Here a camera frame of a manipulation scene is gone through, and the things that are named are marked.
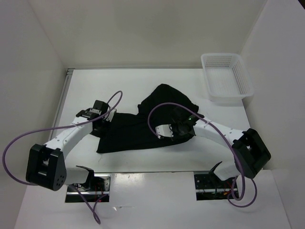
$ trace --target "white enclosure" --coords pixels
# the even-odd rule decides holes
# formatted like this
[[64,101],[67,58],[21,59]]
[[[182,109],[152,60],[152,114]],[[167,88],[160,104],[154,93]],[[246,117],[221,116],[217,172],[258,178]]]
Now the white enclosure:
[[[170,186],[165,185],[164,195],[147,192],[147,188],[150,187],[150,182],[178,179],[175,174],[161,173],[155,177],[143,174],[148,177],[145,178],[148,182],[137,189],[137,196],[140,196],[140,192],[147,192],[144,196],[164,200],[155,202],[156,205],[163,204],[163,209],[154,212],[156,219],[149,221],[149,226],[160,219],[159,224],[156,224],[158,228],[167,223],[176,228],[239,228],[241,225],[243,228],[303,228],[305,185],[299,181],[305,174],[302,144],[305,129],[304,21],[305,10],[298,0],[2,0],[0,149],[2,151],[10,140],[23,132],[67,124],[72,121],[75,112],[90,107],[93,100],[98,99],[97,96],[107,100],[112,92],[125,87],[126,97],[123,97],[119,109],[135,113],[136,106],[132,107],[133,104],[139,103],[158,83],[172,84],[198,103],[207,117],[232,125],[233,128],[244,129],[250,126],[257,129],[272,155],[272,160],[266,167],[272,169],[272,172],[264,171],[257,178],[258,186],[263,186],[259,187],[259,193],[263,196],[259,197],[255,209],[249,209],[248,212],[236,209],[229,211],[232,208],[224,202],[216,207],[218,204],[202,204],[190,199],[188,203],[192,203],[191,207],[184,202],[186,200],[177,201],[178,196],[166,199],[165,194],[171,191]],[[204,82],[198,80],[202,70],[200,56],[209,52],[240,54],[253,82],[254,96],[243,100],[244,104],[239,101],[227,106],[209,101]],[[138,68],[138,72],[131,75],[127,73],[127,69],[116,69],[116,73],[105,70],[103,74],[97,73],[98,70],[74,70],[75,75],[69,75],[69,80],[64,85],[68,68],[123,67],[133,70]],[[164,72],[158,74],[158,69],[150,74],[141,72],[152,68],[163,68]],[[102,87],[94,85],[90,79],[95,78],[98,81],[99,77],[106,76],[120,77],[121,84],[112,83],[111,79],[103,80],[103,86],[107,89],[98,92]],[[141,82],[141,90],[139,94],[133,95],[130,91],[135,79]],[[81,96],[79,104],[73,102],[72,97],[76,94],[73,90],[83,89],[87,92],[91,86],[95,90],[92,94]],[[29,148],[34,143],[45,143],[49,134],[31,135],[12,146],[7,164],[13,174],[24,179]],[[90,136],[71,153],[67,161],[70,166],[77,163],[80,151],[88,149],[89,142],[92,144],[89,147],[92,157],[83,159],[86,165],[94,168],[102,166],[112,172],[169,171],[166,169],[168,166],[176,171],[208,168],[218,157],[205,161],[200,157],[199,150],[190,149],[189,146],[193,143],[192,146],[200,149],[203,147],[207,154],[213,154],[214,151],[217,154],[222,150],[222,146],[209,142],[203,144],[195,140],[182,145],[182,150],[176,157],[173,156],[179,150],[178,147],[172,150],[141,151],[139,155],[137,152],[131,152],[131,155],[123,153],[125,159],[120,160],[118,154],[105,155],[101,161],[96,162],[101,156],[95,153],[97,139]],[[183,154],[187,150],[191,155],[189,157]],[[156,157],[149,162],[138,163],[141,157],[144,158],[150,152],[154,152]],[[63,189],[59,193],[51,193],[39,187],[26,189],[10,180],[2,167],[0,171],[0,228],[15,227],[26,190],[27,195],[23,199],[16,228],[41,227],[41,224],[33,220],[35,214],[41,214],[41,219],[44,219],[42,222],[50,228],[53,228],[51,223],[54,219],[66,219],[62,225],[65,228],[97,226],[84,204],[76,204],[77,207],[74,208],[73,204],[63,203]],[[183,184],[186,189],[185,192],[179,190],[178,195],[192,192],[186,185],[193,182],[189,173],[182,173],[182,176],[186,179]],[[157,185],[160,192],[163,191],[161,185],[162,182]],[[117,200],[121,202],[115,203],[115,198],[112,198],[110,204],[119,206],[124,203],[128,206],[138,203],[139,207],[123,209],[117,221],[112,221],[110,217],[103,228],[121,228],[128,217],[141,216],[145,219],[152,213],[148,207],[143,206],[153,205],[153,202],[137,202],[133,195],[130,196],[130,203],[119,195]],[[271,204],[266,206],[268,211],[263,212],[259,209],[267,201],[266,198],[270,198]],[[185,209],[189,212],[210,209],[214,214],[219,214],[219,221],[217,224],[203,225],[201,220],[210,222],[209,219],[213,216],[206,214],[200,218],[199,213],[183,214],[179,208],[181,204],[185,204]],[[255,219],[252,223],[246,220],[251,216]],[[75,217],[78,220],[75,222],[83,224],[69,224]],[[174,218],[182,221],[175,225],[172,222]],[[228,225],[220,219],[234,220]],[[143,223],[135,220],[129,221],[128,225],[133,228],[149,228]]]

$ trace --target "black garment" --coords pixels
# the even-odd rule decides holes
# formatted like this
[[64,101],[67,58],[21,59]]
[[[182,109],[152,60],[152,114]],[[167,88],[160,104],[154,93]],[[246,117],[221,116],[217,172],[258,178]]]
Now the black garment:
[[[114,115],[107,134],[100,139],[97,152],[111,153],[131,149],[150,149],[187,142],[192,138],[191,136],[175,141],[169,138],[159,139],[149,129],[147,125],[149,112],[156,105],[165,102],[181,104],[194,112],[198,112],[199,109],[178,90],[169,85],[161,84],[138,105],[139,113],[137,115],[125,113]],[[157,108],[150,118],[152,128],[155,129],[158,125],[173,123],[171,114],[174,108],[174,105],[164,105]],[[183,110],[183,117],[186,119],[189,116],[190,113]]]

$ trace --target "laundry basket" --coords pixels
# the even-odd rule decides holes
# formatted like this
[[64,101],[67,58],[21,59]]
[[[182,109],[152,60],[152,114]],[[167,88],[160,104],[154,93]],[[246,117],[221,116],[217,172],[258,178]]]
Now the laundry basket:
[[236,101],[254,93],[240,55],[207,53],[201,56],[203,74],[212,101]]

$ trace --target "white table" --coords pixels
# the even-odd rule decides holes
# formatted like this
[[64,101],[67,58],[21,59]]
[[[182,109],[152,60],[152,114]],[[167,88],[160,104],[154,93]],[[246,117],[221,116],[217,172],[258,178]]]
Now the white table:
[[[70,124],[80,110],[92,107],[97,99],[108,101],[118,90],[123,91],[118,112],[136,114],[137,104],[159,84],[166,83],[187,95],[208,118],[247,130],[249,123],[242,101],[227,105],[209,101],[202,74],[202,69],[74,70],[59,125]],[[228,149],[202,137],[177,146],[109,154],[96,153],[98,142],[98,138],[86,136],[70,152],[66,166],[82,165],[96,172],[195,171],[210,170],[219,161],[233,159]]]
[[[224,125],[249,127],[242,102],[230,106],[207,100],[201,69],[76,70],[67,91],[60,125],[69,124],[96,99],[107,101],[124,92],[118,112],[137,113],[137,104],[160,83],[167,83],[199,105],[200,112]],[[67,166],[83,165],[97,172],[209,170],[225,158],[226,148],[195,137],[178,146],[97,154],[98,138],[85,137],[69,154]],[[232,207],[227,200],[196,201],[193,172],[113,174],[110,202],[97,206],[98,225],[84,203],[65,204],[66,188],[57,192],[27,187],[15,229],[289,229],[271,171],[255,178],[257,201],[249,208]],[[254,189],[247,180],[245,204]]]

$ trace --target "red wire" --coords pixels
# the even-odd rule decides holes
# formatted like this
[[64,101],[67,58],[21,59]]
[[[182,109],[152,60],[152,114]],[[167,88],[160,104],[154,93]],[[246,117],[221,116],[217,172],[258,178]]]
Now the red wire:
[[232,188],[232,185],[229,183],[229,181],[227,181],[228,185],[230,186],[230,188]]
[[94,202],[96,201],[96,186],[94,186],[95,187],[95,196],[94,196]]
[[99,183],[99,186],[100,186],[100,189],[101,189],[101,193],[102,193],[102,195],[104,194],[104,192],[103,192],[103,189],[102,189],[102,186],[101,186],[101,184]]

